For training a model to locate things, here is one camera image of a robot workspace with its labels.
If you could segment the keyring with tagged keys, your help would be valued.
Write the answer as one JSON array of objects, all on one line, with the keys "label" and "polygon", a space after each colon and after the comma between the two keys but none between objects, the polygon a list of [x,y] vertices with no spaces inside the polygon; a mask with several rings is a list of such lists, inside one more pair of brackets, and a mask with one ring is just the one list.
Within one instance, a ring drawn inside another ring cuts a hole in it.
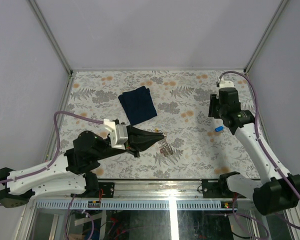
[{"label": "keyring with tagged keys", "polygon": [[171,145],[166,141],[166,139],[162,139],[159,142],[160,145],[160,153],[163,154],[165,157],[171,156],[174,154],[174,151],[171,147]]}]

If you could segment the key with yellow tag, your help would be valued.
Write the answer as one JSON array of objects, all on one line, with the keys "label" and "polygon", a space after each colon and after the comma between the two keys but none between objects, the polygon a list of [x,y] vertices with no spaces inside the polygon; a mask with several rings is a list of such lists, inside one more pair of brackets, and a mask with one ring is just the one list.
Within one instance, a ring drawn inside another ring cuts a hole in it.
[{"label": "key with yellow tag", "polygon": [[168,136],[167,132],[165,132],[165,131],[163,131],[161,129],[158,129],[158,128],[155,128],[154,132],[162,134],[165,138]]}]

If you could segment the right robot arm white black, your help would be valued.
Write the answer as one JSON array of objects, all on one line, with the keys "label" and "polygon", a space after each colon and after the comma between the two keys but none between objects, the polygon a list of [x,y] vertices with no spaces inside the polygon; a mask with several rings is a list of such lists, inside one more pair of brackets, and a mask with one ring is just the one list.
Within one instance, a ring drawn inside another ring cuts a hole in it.
[{"label": "right robot arm white black", "polygon": [[223,197],[237,193],[253,201],[264,216],[294,208],[299,203],[300,175],[292,175],[270,150],[260,145],[261,136],[255,130],[255,117],[249,110],[242,110],[239,93],[235,87],[222,87],[218,94],[211,94],[209,117],[221,119],[232,135],[248,153],[260,181],[244,177],[237,171],[224,173],[218,180],[218,192]]}]

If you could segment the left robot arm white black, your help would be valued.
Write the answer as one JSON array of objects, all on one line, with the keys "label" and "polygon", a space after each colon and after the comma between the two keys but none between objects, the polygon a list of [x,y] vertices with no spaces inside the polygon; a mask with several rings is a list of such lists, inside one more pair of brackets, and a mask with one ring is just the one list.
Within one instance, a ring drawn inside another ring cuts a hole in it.
[{"label": "left robot arm white black", "polygon": [[131,125],[118,125],[105,138],[86,130],[73,141],[73,147],[55,160],[23,170],[0,169],[0,204],[5,208],[26,205],[38,197],[70,196],[97,198],[103,190],[93,170],[99,161],[128,153],[135,158],[163,140],[161,132],[149,132]]}]

